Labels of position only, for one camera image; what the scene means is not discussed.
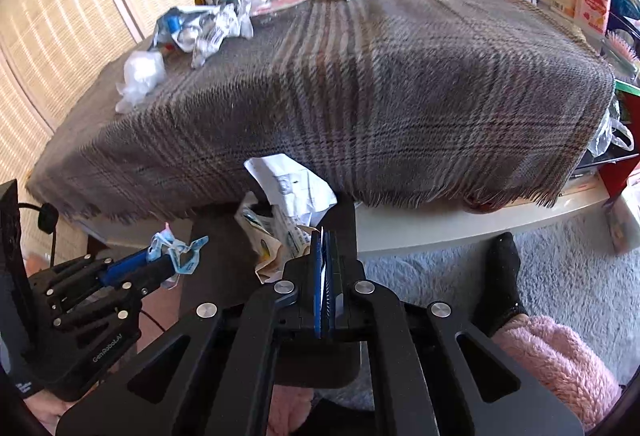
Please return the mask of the light blue wrapper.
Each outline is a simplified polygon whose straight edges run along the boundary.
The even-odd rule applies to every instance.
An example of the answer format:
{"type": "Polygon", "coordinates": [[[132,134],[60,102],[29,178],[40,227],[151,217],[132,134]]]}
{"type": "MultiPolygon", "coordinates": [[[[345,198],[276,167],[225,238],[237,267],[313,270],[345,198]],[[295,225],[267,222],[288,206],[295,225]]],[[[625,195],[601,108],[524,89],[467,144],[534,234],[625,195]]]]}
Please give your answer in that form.
{"type": "Polygon", "coordinates": [[[194,274],[200,263],[201,249],[208,243],[209,237],[203,236],[192,241],[190,244],[176,238],[168,222],[163,230],[153,234],[150,246],[146,250],[146,261],[154,263],[162,256],[168,255],[174,273],[160,286],[171,290],[177,286],[181,276],[194,274]]]}

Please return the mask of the black trash bin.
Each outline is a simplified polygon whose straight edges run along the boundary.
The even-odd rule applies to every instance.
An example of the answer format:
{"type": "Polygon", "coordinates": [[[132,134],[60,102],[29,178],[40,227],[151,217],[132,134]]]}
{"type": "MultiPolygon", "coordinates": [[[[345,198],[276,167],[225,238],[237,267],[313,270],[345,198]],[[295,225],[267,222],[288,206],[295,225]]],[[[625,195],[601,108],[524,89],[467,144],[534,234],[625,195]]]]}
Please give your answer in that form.
{"type": "MultiPolygon", "coordinates": [[[[196,210],[192,239],[207,236],[200,263],[184,279],[180,315],[199,304],[212,302],[224,309],[243,304],[258,289],[254,267],[257,255],[234,215],[238,202],[212,204],[196,210]]],[[[340,388],[356,380],[361,369],[358,342],[322,344],[282,341],[274,382],[279,385],[340,388]]]]}

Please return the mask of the crumpled white receipt paper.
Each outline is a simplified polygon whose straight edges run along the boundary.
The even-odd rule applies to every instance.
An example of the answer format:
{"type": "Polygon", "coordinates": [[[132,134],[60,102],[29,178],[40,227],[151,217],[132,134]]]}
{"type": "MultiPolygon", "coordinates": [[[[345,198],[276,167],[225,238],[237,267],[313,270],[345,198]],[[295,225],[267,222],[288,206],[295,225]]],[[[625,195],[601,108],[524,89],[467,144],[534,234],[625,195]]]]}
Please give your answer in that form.
{"type": "Polygon", "coordinates": [[[284,153],[244,162],[271,205],[297,225],[317,227],[337,197],[327,182],[284,153]]]}

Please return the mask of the black sock foot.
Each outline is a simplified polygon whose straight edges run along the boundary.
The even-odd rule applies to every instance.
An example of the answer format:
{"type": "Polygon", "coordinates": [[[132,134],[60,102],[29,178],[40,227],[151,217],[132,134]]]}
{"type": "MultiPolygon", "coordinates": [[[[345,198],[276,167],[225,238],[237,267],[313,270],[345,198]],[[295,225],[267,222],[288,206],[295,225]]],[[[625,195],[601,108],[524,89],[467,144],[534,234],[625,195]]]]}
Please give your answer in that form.
{"type": "Polygon", "coordinates": [[[474,326],[488,338],[518,315],[525,315],[518,275],[521,259],[513,234],[493,238],[484,258],[480,298],[471,318],[474,326]]]}

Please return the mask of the white crumpled tissue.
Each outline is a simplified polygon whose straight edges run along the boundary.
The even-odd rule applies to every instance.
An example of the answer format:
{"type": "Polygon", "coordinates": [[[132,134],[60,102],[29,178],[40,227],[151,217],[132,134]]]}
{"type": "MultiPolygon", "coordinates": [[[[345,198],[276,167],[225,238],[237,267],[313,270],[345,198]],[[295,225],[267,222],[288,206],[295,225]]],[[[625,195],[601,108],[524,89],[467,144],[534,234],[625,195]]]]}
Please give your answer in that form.
{"type": "Polygon", "coordinates": [[[134,110],[166,78],[164,58],[157,50],[135,50],[126,59],[122,72],[124,80],[116,84],[120,99],[115,111],[119,114],[134,110]]]}

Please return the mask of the grey plaid blanket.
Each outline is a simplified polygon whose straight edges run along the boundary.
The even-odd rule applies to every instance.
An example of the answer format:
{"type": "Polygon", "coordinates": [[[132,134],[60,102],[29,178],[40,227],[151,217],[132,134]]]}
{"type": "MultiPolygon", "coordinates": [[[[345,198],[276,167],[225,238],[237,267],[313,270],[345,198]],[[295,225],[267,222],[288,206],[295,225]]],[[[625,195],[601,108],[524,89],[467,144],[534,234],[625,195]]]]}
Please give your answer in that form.
{"type": "Polygon", "coordinates": [[[183,54],[119,114],[108,64],[26,187],[70,218],[173,218],[242,199],[283,153],[370,206],[554,204],[613,96],[582,34],[525,0],[310,0],[183,54]]]}

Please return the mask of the crumpled blue white wrapper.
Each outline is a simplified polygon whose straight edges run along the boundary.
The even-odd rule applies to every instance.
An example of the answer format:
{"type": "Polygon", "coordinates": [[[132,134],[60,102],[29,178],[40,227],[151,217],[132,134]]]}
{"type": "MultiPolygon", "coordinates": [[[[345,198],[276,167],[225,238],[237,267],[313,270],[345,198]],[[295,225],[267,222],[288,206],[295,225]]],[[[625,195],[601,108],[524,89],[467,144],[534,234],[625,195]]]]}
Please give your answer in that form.
{"type": "Polygon", "coordinates": [[[222,0],[218,5],[172,7],[157,19],[149,52],[178,49],[191,55],[198,69],[221,48],[226,38],[251,40],[250,12],[267,0],[222,0]]]}

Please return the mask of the woven folding screen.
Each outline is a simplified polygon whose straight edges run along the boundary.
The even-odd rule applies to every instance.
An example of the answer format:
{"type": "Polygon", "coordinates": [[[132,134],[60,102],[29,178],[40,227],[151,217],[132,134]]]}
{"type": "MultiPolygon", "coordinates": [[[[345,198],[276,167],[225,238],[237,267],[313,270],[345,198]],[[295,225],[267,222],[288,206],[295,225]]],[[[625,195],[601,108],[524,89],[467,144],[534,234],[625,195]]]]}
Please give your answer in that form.
{"type": "Polygon", "coordinates": [[[24,185],[70,109],[110,61],[192,0],[1,0],[1,178],[24,185]]]}

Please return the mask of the white pink lotion bottle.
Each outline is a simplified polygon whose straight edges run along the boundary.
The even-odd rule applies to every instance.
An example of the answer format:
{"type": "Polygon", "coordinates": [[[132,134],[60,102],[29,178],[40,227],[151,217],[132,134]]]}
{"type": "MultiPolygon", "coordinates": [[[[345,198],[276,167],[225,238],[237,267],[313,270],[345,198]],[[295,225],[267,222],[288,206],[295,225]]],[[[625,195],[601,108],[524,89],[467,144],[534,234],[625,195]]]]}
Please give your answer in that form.
{"type": "Polygon", "coordinates": [[[605,36],[611,0],[576,0],[574,21],[582,32],[595,38],[605,36]]]}

